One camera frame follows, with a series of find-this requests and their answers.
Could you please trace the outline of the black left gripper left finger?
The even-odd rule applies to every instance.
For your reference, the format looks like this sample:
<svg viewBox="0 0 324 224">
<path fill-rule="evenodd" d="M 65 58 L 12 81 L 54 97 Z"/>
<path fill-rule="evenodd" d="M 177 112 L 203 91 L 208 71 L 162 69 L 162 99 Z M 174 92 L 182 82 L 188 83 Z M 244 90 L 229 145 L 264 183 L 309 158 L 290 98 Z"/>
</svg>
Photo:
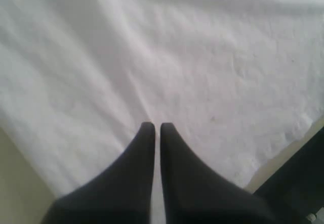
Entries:
<svg viewBox="0 0 324 224">
<path fill-rule="evenodd" d="M 144 122 L 107 169 L 52 204 L 47 223 L 149 223 L 154 157 L 155 128 Z"/>
</svg>

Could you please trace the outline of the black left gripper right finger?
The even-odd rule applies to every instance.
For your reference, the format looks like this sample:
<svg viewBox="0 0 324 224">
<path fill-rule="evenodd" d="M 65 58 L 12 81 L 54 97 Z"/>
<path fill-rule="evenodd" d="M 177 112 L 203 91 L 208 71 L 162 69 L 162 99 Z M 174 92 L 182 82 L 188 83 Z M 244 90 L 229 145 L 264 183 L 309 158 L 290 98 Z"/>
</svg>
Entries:
<svg viewBox="0 0 324 224">
<path fill-rule="evenodd" d="M 160 127 L 167 223 L 276 223 L 268 204 L 209 168 L 172 123 Z"/>
</svg>

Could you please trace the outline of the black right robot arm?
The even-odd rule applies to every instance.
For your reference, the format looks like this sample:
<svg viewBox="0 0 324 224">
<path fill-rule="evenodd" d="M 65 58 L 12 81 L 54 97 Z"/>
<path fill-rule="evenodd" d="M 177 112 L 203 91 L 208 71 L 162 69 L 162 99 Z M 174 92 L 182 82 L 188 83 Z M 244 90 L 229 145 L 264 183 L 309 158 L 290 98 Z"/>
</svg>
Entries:
<svg viewBox="0 0 324 224">
<path fill-rule="evenodd" d="M 267 201 L 277 223 L 313 223 L 323 208 L 323 129 L 255 193 Z"/>
</svg>

